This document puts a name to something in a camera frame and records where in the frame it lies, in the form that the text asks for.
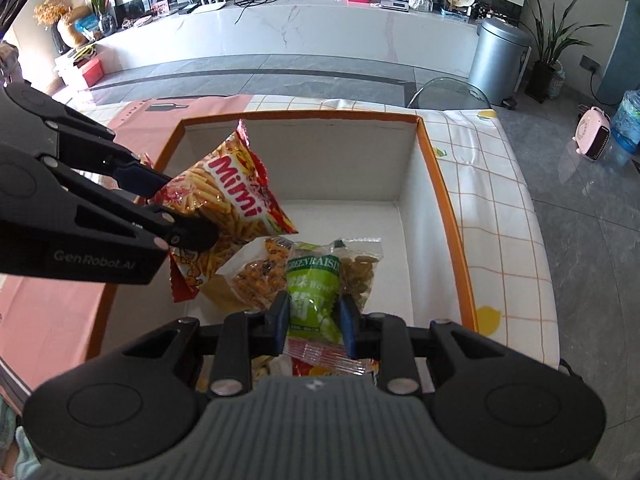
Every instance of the checkered tablecloth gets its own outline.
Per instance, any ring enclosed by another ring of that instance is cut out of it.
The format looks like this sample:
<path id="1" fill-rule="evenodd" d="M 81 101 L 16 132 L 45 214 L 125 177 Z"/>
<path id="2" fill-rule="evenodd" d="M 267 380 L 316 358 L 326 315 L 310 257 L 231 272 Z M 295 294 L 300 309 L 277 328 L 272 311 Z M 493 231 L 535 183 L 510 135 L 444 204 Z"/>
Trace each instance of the checkered tablecloth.
<path id="1" fill-rule="evenodd" d="M 558 366 L 558 321 L 544 242 L 520 167 L 497 118 L 483 119 L 473 110 L 409 110 L 290 96 L 255 95 L 238 102 L 242 109 L 237 112 L 345 109 L 420 115 L 458 220 L 480 332 Z M 84 113 L 107 124 L 125 106 Z"/>

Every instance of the mimi snack bag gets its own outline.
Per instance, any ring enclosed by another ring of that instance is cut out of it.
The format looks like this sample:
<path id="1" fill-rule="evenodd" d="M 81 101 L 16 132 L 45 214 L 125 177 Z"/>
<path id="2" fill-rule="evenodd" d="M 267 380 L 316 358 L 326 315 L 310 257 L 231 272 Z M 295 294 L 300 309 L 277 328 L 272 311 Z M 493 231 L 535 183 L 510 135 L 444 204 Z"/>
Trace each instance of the mimi snack bag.
<path id="1" fill-rule="evenodd" d="M 192 300 L 251 240 L 296 233 L 269 190 L 263 164 L 249 149 L 242 120 L 213 153 L 175 177 L 153 202 L 182 214 L 204 216 L 220 228 L 220 238 L 209 251 L 172 248 L 174 301 Z"/>

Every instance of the water bottle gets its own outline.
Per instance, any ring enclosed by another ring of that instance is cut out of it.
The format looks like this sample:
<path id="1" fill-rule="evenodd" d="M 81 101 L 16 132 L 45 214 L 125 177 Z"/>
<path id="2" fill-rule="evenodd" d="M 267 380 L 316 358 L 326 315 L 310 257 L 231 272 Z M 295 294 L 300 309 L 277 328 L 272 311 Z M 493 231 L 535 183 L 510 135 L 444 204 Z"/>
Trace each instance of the water bottle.
<path id="1" fill-rule="evenodd" d="M 625 92 L 616 115 L 611 121 L 611 133 L 629 153 L 640 144 L 640 90 Z"/>

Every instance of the snack bag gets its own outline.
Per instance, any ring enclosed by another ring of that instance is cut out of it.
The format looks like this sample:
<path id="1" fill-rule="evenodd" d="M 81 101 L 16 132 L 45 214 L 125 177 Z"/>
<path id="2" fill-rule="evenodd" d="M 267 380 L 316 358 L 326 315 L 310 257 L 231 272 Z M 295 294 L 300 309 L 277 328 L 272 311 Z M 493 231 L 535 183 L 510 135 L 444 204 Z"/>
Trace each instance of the snack bag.
<path id="1" fill-rule="evenodd" d="M 296 232 L 269 190 L 263 164 L 249 149 L 242 120 L 225 142 L 164 186 L 153 202 L 202 215 L 220 228 L 220 239 L 209 251 L 172 248 L 174 301 L 192 300 L 247 242 Z"/>
<path id="2" fill-rule="evenodd" d="M 250 307 L 267 310 L 281 290 L 287 289 L 286 264 L 293 243 L 282 237 L 265 238 L 264 257 L 246 264 L 227 283 Z"/>
<path id="3" fill-rule="evenodd" d="M 284 352 L 294 362 L 299 361 L 309 367 L 331 370 L 334 375 L 367 375 L 374 373 L 378 366 L 372 359 L 349 359 L 342 347 L 296 337 L 287 338 Z"/>
<path id="4" fill-rule="evenodd" d="M 362 248 L 372 252 L 358 250 Z M 341 344 L 340 329 L 332 319 L 335 300 L 339 294 L 352 294 L 362 310 L 381 258 L 379 240 L 336 240 L 328 246 L 296 243 L 287 261 L 289 335 Z"/>
<path id="5" fill-rule="evenodd" d="M 329 377 L 343 375 L 325 366 L 313 366 L 295 357 L 291 358 L 292 374 L 294 377 Z"/>

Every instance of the white router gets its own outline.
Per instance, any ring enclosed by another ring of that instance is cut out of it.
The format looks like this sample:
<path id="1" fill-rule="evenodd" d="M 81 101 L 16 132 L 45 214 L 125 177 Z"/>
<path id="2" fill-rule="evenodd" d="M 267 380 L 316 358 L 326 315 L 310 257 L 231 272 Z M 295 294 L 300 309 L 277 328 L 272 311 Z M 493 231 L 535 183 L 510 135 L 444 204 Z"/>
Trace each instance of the white router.
<path id="1" fill-rule="evenodd" d="M 200 3 L 202 4 L 201 6 L 199 6 L 196 10 L 194 10 L 192 12 L 192 14 L 199 14 L 201 12 L 209 12 L 211 10 L 220 10 L 222 9 L 222 7 L 224 7 L 226 5 L 226 0 L 207 0 L 207 3 L 205 3 L 205 0 L 200 0 Z"/>

